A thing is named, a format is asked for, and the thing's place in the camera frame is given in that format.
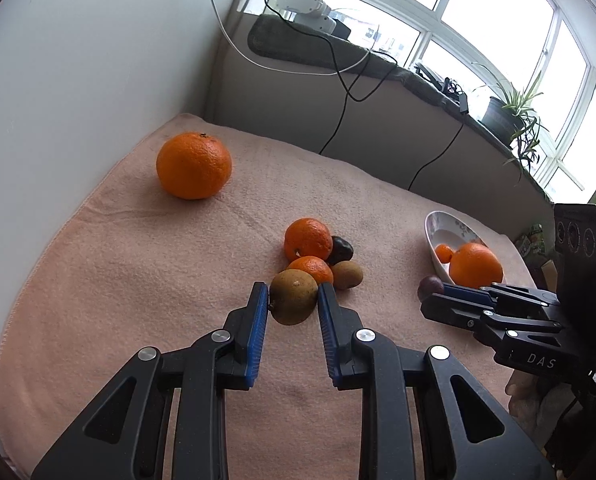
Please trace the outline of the large orange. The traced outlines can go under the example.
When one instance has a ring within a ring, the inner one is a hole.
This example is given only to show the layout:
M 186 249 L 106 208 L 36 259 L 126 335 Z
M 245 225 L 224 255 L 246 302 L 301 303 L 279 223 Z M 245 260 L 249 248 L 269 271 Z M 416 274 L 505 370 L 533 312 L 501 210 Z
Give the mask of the large orange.
M 491 249 L 467 243 L 454 252 L 448 274 L 456 285 L 479 288 L 503 281 L 504 270 Z
M 161 188 L 182 200 L 206 200 L 219 193 L 232 176 L 226 146 L 203 132 L 184 132 L 165 142 L 156 158 Z

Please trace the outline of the tiny orange kumquat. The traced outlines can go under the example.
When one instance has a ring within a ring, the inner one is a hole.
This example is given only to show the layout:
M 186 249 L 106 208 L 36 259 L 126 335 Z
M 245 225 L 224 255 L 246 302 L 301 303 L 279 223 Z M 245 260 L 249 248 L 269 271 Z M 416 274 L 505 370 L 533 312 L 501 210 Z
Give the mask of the tiny orange kumquat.
M 447 244 L 439 244 L 437 247 L 435 247 L 435 255 L 443 264 L 450 263 L 450 260 L 452 260 L 454 254 L 454 249 Z

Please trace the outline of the small brown kiwi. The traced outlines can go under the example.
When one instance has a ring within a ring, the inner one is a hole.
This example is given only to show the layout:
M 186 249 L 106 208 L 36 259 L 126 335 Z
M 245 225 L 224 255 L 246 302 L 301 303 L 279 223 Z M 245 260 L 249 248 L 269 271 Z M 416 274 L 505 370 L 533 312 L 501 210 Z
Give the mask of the small brown kiwi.
M 334 286 L 340 290 L 347 290 L 359 286 L 364 279 L 362 267 L 352 260 L 340 261 L 331 267 Z

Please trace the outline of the dark purple plum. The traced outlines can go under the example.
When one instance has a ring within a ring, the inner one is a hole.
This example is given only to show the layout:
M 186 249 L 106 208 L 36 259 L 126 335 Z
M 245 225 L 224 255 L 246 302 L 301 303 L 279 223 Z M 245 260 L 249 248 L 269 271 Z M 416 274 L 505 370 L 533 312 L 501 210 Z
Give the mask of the dark purple plum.
M 331 252 L 326 259 L 330 266 L 342 261 L 350 261 L 353 258 L 354 248 L 350 242 L 337 235 L 333 235 L 331 240 L 333 241 L 333 248 L 331 248 Z

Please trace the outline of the brown kiwi fruit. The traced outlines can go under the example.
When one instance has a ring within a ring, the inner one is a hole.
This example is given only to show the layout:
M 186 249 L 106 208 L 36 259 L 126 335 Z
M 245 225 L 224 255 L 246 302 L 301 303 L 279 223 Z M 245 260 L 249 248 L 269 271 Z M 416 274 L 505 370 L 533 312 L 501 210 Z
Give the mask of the brown kiwi fruit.
M 269 310 L 274 320 L 287 326 L 304 322 L 315 309 L 318 290 L 307 272 L 287 269 L 278 273 L 270 286 Z

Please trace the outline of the small mandarin with stem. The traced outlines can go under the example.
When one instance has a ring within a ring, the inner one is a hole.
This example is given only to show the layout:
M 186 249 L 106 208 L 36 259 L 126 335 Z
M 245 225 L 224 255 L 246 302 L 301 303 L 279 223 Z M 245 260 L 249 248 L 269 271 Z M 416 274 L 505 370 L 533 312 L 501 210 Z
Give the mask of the small mandarin with stem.
M 284 253 L 292 262 L 304 256 L 326 260 L 333 250 L 333 237 L 327 225 L 315 218 L 298 219 L 287 228 Z

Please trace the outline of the floral white plate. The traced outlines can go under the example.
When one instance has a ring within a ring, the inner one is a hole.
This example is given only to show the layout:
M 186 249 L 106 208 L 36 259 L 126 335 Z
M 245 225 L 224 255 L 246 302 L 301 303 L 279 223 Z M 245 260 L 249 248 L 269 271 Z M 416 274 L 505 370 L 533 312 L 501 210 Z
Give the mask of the floral white plate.
M 445 211 L 431 211 L 425 233 L 432 263 L 443 282 L 470 288 L 503 283 L 502 261 L 464 221 Z

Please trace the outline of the potted spider plant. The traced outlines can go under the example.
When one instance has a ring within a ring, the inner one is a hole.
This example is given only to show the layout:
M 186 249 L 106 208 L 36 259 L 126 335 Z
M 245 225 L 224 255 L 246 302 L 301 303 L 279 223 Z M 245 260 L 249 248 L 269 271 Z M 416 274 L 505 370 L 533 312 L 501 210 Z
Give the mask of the potted spider plant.
M 540 161 L 537 153 L 540 134 L 548 131 L 533 107 L 533 101 L 543 94 L 540 91 L 542 72 L 537 72 L 526 88 L 518 90 L 508 79 L 497 77 L 488 66 L 481 63 L 476 66 L 495 82 L 494 86 L 488 84 L 488 88 L 499 93 L 499 96 L 490 96 L 481 124 L 514 153 L 522 170 L 530 172 Z

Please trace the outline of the pink towel mat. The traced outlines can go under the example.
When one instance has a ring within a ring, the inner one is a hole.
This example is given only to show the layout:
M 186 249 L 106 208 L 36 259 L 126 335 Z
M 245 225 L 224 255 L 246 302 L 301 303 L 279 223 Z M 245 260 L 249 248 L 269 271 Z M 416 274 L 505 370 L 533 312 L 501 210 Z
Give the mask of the pink towel mat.
M 162 191 L 155 160 L 184 131 L 220 139 L 233 174 L 220 194 L 187 202 Z M 471 333 L 426 320 L 416 295 L 433 272 L 425 235 L 444 210 L 477 232 L 509 284 L 534 283 L 514 244 L 456 209 L 293 145 L 182 115 L 138 146 L 85 200 L 21 289 L 0 345 L 0 440 L 31 474 L 55 440 L 135 352 L 187 347 L 246 304 L 252 284 L 284 270 L 287 226 L 324 222 L 364 270 L 340 304 L 399 346 L 444 344 L 507 408 L 511 375 Z M 260 374 L 226 395 L 230 479 L 357 479 L 360 391 L 327 374 L 317 315 L 267 324 Z

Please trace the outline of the black device on windowsill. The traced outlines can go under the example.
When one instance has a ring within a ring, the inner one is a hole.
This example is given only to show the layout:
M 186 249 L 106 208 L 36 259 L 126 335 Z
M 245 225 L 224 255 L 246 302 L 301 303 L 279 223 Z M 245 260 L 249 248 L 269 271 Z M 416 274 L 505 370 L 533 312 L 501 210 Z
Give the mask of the black device on windowsill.
M 466 115 L 469 113 L 469 104 L 467 93 L 462 90 L 462 87 L 457 81 L 450 77 L 441 77 L 433 70 L 430 70 L 423 63 L 417 62 L 414 65 L 415 73 L 429 82 L 435 89 L 437 89 L 443 96 L 447 96 L 457 106 L 459 113 Z

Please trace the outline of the green windowsill mat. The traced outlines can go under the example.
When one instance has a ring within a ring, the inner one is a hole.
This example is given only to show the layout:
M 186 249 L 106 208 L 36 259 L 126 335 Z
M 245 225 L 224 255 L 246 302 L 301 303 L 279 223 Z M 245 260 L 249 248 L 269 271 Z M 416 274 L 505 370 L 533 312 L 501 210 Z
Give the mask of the green windowsill mat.
M 255 19 L 248 32 L 247 47 L 261 58 L 317 67 L 322 72 L 331 70 L 335 76 L 347 70 L 352 74 L 362 74 L 380 81 L 394 80 L 421 101 L 438 107 L 479 134 L 503 155 L 504 162 L 518 166 L 511 150 L 497 140 L 479 120 L 460 114 L 458 106 L 429 82 L 387 60 L 383 55 L 369 53 L 347 40 L 313 32 L 302 26 L 289 26 L 281 18 L 270 15 L 260 15 Z

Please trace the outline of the white power strip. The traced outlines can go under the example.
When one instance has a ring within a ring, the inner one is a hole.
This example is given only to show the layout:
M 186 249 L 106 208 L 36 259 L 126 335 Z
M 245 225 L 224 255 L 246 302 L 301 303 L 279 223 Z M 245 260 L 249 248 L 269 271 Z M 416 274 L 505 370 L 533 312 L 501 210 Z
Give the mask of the white power strip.
M 293 21 L 299 25 L 331 34 L 337 25 L 330 16 L 330 6 L 324 0 L 276 0 L 282 11 L 295 14 Z

